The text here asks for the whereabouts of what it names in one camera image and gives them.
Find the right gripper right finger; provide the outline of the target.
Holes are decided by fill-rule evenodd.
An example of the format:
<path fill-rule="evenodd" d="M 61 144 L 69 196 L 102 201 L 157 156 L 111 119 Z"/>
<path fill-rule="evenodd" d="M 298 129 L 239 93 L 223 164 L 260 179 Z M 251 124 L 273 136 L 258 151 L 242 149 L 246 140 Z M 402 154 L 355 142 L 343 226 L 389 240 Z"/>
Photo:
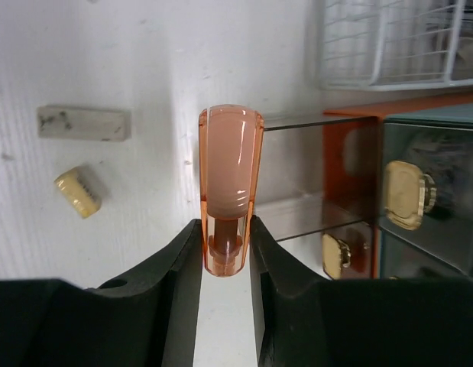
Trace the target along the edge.
<path fill-rule="evenodd" d="M 473 281 L 331 281 L 250 224 L 260 366 L 473 366 Z"/>

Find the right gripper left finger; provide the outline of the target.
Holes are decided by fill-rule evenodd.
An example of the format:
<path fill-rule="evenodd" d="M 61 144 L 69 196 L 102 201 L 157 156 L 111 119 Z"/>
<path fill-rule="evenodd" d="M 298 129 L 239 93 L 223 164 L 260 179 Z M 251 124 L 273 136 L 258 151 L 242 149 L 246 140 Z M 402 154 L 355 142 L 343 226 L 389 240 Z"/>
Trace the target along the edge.
<path fill-rule="evenodd" d="M 0 366 L 190 366 L 202 225 L 97 288 L 0 281 Z"/>

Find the clear smoked drawer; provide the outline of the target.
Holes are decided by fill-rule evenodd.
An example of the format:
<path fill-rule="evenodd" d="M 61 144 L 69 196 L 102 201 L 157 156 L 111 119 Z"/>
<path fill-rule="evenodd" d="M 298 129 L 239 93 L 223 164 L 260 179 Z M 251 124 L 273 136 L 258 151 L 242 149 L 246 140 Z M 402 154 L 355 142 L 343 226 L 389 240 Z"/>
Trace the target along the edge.
<path fill-rule="evenodd" d="M 373 221 L 380 140 L 370 116 L 268 119 L 257 216 L 277 241 Z"/>

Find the orange marker pen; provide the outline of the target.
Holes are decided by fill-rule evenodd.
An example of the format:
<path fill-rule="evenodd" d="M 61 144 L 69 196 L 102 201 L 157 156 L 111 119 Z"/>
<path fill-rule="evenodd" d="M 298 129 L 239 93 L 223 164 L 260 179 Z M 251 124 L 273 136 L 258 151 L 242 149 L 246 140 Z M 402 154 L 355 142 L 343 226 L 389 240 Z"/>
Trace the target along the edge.
<path fill-rule="evenodd" d="M 203 264 L 216 277 L 245 266 L 263 135 L 263 116 L 245 106 L 212 106 L 199 115 Z"/>

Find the grey white eraser block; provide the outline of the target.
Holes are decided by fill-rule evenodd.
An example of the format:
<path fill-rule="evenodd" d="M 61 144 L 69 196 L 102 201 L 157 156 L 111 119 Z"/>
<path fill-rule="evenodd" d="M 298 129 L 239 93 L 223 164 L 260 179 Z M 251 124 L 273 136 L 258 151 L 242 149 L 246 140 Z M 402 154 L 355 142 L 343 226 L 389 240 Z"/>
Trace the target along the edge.
<path fill-rule="evenodd" d="M 131 135 L 129 112 L 72 106 L 36 109 L 40 138 L 121 142 Z"/>

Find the teal drawer box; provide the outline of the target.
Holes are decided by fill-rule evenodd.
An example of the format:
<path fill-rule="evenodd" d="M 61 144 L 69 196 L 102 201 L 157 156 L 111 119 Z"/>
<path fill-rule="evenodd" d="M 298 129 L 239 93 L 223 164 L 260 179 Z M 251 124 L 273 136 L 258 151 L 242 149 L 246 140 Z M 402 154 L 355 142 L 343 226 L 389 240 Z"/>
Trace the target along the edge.
<path fill-rule="evenodd" d="M 322 235 L 332 279 L 473 279 L 473 91 L 327 109 Z"/>

